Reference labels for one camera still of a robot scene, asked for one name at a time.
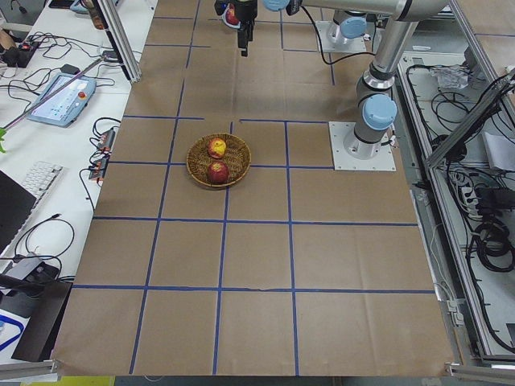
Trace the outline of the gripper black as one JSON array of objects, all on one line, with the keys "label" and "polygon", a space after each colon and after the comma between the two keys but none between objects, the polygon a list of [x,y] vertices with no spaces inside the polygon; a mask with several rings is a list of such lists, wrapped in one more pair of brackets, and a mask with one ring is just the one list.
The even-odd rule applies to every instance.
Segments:
[{"label": "gripper black", "polygon": [[237,19],[241,22],[237,31],[237,45],[241,56],[246,57],[248,55],[248,41],[253,41],[254,20],[257,17],[257,1],[235,0],[234,9]]}]

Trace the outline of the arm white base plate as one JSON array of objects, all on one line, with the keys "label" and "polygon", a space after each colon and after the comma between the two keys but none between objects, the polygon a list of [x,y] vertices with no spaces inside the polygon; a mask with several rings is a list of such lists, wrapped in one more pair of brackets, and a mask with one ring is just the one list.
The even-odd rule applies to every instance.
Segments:
[{"label": "arm white base plate", "polygon": [[339,25],[333,21],[316,21],[319,32],[319,51],[323,53],[361,53],[366,52],[364,35],[367,21],[364,17],[351,17]]},{"label": "arm white base plate", "polygon": [[329,121],[334,170],[394,172],[397,168],[387,133],[375,144],[355,136],[354,122]]}]

